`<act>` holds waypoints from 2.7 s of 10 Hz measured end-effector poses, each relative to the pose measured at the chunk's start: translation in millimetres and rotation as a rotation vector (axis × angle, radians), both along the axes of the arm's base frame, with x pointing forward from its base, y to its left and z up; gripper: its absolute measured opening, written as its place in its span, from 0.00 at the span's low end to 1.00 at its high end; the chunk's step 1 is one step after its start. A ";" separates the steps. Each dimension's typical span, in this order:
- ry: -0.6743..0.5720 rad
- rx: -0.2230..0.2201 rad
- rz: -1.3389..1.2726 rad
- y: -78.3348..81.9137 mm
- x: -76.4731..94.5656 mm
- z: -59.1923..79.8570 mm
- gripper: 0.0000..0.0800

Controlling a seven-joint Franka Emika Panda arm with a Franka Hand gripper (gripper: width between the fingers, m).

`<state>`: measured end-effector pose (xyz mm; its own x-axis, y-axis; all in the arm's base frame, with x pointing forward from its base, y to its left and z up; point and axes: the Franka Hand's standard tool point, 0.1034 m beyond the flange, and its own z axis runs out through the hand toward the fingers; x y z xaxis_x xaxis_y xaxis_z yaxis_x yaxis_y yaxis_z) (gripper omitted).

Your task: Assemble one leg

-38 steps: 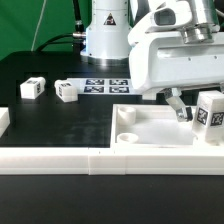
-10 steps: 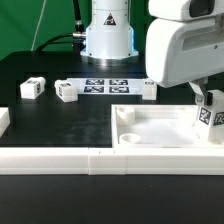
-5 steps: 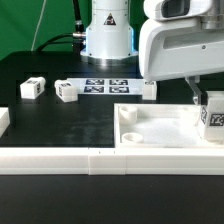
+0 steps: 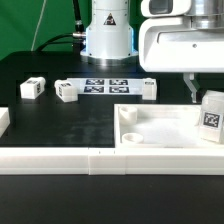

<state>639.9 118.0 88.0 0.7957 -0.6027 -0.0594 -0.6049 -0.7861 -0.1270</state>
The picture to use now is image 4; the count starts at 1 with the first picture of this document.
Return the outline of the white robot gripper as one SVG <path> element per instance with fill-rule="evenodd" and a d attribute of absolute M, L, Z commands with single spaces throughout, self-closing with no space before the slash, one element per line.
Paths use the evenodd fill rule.
<path fill-rule="evenodd" d="M 142 0 L 139 62 L 147 72 L 183 72 L 197 102 L 194 73 L 224 72 L 224 0 Z"/>

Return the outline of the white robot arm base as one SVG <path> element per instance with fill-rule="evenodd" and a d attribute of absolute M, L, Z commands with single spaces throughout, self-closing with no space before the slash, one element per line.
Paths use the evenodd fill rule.
<path fill-rule="evenodd" d="M 135 62 L 134 31 L 129 25 L 130 0 L 92 0 L 92 20 L 86 28 L 81 59 L 102 66 Z"/>

